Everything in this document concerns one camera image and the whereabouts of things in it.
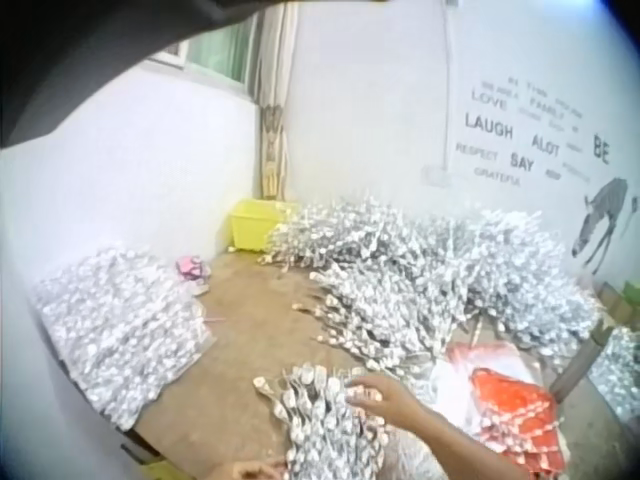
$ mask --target animal silhouette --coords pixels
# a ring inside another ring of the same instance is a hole
[[[607,251],[609,250],[611,237],[613,236],[613,232],[615,231],[618,224],[618,217],[620,217],[620,213],[622,212],[622,208],[624,207],[624,201],[627,197],[628,189],[629,188],[626,180],[623,180],[622,178],[614,178],[600,189],[596,196],[593,197],[593,200],[589,200],[586,195],[584,197],[585,205],[587,207],[587,216],[584,217],[582,228],[580,229],[580,234],[578,235],[578,238],[576,239],[575,243],[573,244],[573,248],[571,249],[571,254],[574,258],[577,257],[587,246],[587,244],[591,240],[593,232],[595,231],[598,224],[605,218],[605,216],[609,220],[607,230],[604,232],[604,235],[598,242],[596,249],[584,263],[585,266],[589,265],[589,263],[591,263],[593,258],[596,256],[596,253],[598,253],[598,251],[602,248],[602,245],[604,245],[602,257],[598,262],[598,266],[593,270],[594,275],[598,273],[600,265],[602,265],[604,257],[607,255]],[[631,200],[631,213],[629,214],[629,219],[627,220],[627,225],[624,229],[624,232],[626,232],[627,227],[629,226],[631,216],[636,213],[637,210],[638,197],[633,197],[633,199]]]

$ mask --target window frame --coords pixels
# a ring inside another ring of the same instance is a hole
[[[183,40],[178,43],[178,53],[173,54],[165,50],[161,50],[151,55],[148,60],[154,63],[161,63],[172,67],[176,70],[184,72],[191,77],[199,79],[210,79],[210,83],[220,86],[224,89],[230,89],[245,96],[253,97],[253,83],[256,77],[257,60],[260,44],[260,32],[262,31],[263,13],[259,12],[245,21],[250,21],[249,42],[247,48],[247,58],[244,65],[243,80],[238,81],[227,77],[226,75],[202,67],[195,63],[190,63],[187,59],[189,53],[189,42],[191,39]]]

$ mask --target yellow plastic basket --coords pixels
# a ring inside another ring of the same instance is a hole
[[[296,208],[295,203],[241,200],[231,212],[233,245],[240,250],[264,251],[271,230],[286,219],[288,211]]]

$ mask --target hand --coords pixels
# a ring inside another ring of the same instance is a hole
[[[216,468],[207,480],[282,480],[287,466],[282,459],[235,462]]]
[[[236,462],[233,464],[233,480],[281,480],[286,468],[284,459],[268,462]]]
[[[425,416],[436,416],[432,410],[422,405],[418,399],[399,381],[380,374],[369,374],[351,380],[347,387],[362,385],[374,389],[382,395],[381,400],[363,396],[349,397],[347,401],[371,415],[384,420],[403,430],[414,432],[414,429]]]

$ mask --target pile of silver foil flowers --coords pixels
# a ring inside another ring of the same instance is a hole
[[[326,291],[324,304],[310,309],[327,328],[322,341],[410,384],[419,365],[444,353],[456,327],[479,320],[561,369],[601,315],[565,273],[564,256],[538,214],[416,220],[367,199],[290,212],[262,261],[312,268]],[[617,390],[626,398],[618,402],[640,404],[637,359],[628,363],[634,342],[628,332],[614,335],[601,359],[607,366],[592,372],[609,401]]]
[[[102,250],[33,293],[69,376],[122,430],[213,341],[177,272],[146,252]]]
[[[289,431],[285,480],[375,480],[389,441],[387,427],[381,418],[346,402],[348,394],[381,399],[379,392],[345,386],[363,372],[329,373],[322,365],[304,364],[274,385],[264,377],[254,379]]]

